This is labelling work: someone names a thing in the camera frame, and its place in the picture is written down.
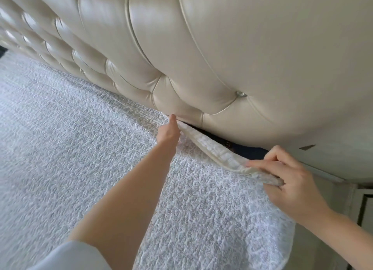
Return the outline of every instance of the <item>tufted headboard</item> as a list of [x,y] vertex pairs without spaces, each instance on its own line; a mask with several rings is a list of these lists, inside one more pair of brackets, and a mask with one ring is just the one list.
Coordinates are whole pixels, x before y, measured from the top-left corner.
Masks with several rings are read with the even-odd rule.
[[372,0],[0,0],[0,44],[268,147],[373,91]]

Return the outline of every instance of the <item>leather surface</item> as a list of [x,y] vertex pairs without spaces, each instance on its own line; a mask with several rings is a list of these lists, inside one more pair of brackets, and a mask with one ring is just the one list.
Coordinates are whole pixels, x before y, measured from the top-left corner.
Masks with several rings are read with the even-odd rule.
[[0,0],[0,44],[270,147],[372,94],[372,13],[373,0]]

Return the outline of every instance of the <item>person's right hand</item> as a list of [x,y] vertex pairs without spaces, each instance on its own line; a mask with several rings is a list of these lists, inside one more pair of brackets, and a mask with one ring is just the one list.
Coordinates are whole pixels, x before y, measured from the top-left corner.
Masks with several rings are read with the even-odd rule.
[[317,189],[312,174],[280,146],[273,147],[264,160],[249,160],[246,166],[263,169],[284,180],[281,187],[264,184],[264,190],[274,205],[299,224],[307,227],[334,213]]

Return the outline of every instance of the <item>sleeve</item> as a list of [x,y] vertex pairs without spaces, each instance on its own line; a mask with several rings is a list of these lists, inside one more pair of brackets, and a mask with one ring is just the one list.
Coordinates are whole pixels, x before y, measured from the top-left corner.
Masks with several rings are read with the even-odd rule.
[[54,249],[29,270],[111,270],[105,258],[95,247],[79,241],[70,241]]

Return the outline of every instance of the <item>white quilted bedspread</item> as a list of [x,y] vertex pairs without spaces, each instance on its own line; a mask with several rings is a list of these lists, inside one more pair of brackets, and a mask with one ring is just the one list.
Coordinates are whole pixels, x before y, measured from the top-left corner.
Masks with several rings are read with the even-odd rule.
[[[24,269],[155,144],[160,112],[7,53],[0,59],[0,268]],[[262,184],[182,137],[138,269],[282,269],[294,223]]]

